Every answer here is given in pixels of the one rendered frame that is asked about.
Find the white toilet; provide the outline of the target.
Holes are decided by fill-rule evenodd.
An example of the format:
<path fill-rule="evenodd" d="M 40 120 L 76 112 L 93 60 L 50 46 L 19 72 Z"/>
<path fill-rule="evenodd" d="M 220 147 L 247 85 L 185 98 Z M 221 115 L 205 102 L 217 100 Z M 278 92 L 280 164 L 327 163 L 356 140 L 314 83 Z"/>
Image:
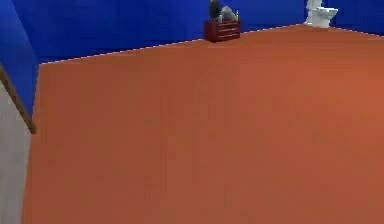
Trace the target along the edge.
<path fill-rule="evenodd" d="M 307 18 L 304 21 L 305 25 L 318 28 L 330 27 L 330 22 L 338 13 L 338 9 L 323 7 L 322 2 L 323 0 L 307 0 Z"/>

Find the grey crumpled cloth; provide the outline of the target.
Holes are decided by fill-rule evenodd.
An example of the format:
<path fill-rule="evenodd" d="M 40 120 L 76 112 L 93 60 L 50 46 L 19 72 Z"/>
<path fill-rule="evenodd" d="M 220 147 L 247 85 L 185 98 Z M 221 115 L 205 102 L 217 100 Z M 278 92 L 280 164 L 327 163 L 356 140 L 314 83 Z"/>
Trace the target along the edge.
<path fill-rule="evenodd" d="M 223 19 L 228 19 L 228 20 L 232 20 L 232 21 L 237 20 L 236 14 L 232 11 L 232 9 L 229 6 L 224 6 L 221 9 L 221 16 Z"/>

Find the dark red drawer chest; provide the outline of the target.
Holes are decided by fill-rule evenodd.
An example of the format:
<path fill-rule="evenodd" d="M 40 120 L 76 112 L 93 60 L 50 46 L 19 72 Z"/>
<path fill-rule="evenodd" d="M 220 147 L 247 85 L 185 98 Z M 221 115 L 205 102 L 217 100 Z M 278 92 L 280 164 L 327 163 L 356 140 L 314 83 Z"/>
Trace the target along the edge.
<path fill-rule="evenodd" d="M 223 20 L 219 23 L 216 20 L 209 20 L 204 22 L 204 39 L 212 43 L 239 39 L 240 33 L 241 21 Z"/>

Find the dark round vase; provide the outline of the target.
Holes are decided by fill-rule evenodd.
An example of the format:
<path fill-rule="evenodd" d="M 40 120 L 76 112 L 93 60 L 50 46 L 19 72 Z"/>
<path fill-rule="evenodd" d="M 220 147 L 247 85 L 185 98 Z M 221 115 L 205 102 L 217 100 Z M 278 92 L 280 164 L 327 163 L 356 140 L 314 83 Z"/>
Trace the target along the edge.
<path fill-rule="evenodd" d="M 216 19 L 221 14 L 221 6 L 218 0 L 210 0 L 209 16 L 211 19 Z"/>

